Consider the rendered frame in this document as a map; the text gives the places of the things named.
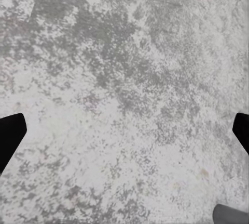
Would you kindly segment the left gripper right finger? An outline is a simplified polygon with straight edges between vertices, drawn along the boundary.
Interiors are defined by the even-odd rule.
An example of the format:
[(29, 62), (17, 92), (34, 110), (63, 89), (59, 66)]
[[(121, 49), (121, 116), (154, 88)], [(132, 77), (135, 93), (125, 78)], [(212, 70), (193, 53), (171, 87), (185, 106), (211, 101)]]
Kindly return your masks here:
[(249, 115), (237, 113), (232, 131), (249, 154)]

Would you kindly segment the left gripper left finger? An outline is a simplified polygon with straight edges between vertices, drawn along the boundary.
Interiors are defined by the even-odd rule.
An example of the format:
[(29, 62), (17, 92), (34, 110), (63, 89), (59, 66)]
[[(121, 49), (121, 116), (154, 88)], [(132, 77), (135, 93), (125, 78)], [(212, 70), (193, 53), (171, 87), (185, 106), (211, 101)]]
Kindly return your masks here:
[(0, 175), (27, 132), (22, 113), (0, 118)]

